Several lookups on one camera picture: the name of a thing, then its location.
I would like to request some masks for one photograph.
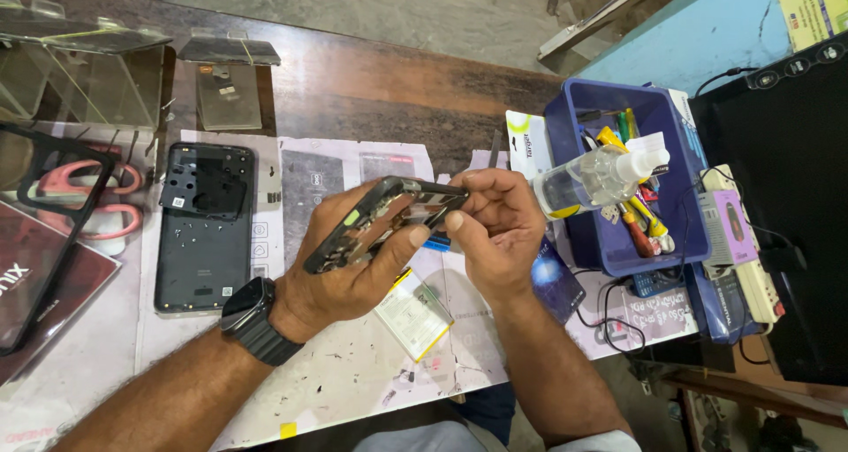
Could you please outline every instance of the watch face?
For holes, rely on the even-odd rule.
[[[222,330],[227,331],[235,327],[259,304],[264,294],[263,286],[262,277],[257,276],[227,300],[224,309],[221,311],[220,328]]]

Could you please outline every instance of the poster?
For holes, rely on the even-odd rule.
[[[848,30],[848,0],[778,0],[798,52]]]

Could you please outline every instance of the blue wall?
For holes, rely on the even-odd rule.
[[[705,80],[731,67],[761,67],[791,53],[778,0],[674,0],[578,76],[653,82],[692,96]]]

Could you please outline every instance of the fingernail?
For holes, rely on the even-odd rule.
[[[415,230],[409,233],[409,243],[412,244],[413,247],[418,248],[421,245],[424,245],[424,242],[430,238],[430,229],[425,226],[417,227]]]
[[[448,216],[444,219],[444,224],[447,225],[448,231],[454,232],[456,230],[460,230],[464,220],[465,219],[462,218],[462,213],[451,212],[448,213]]]

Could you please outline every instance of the white bottle cap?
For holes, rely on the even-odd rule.
[[[665,149],[650,152],[630,152],[622,154],[616,160],[616,169],[621,180],[638,182],[645,177],[650,177],[655,168],[668,164],[670,158],[672,157]]]

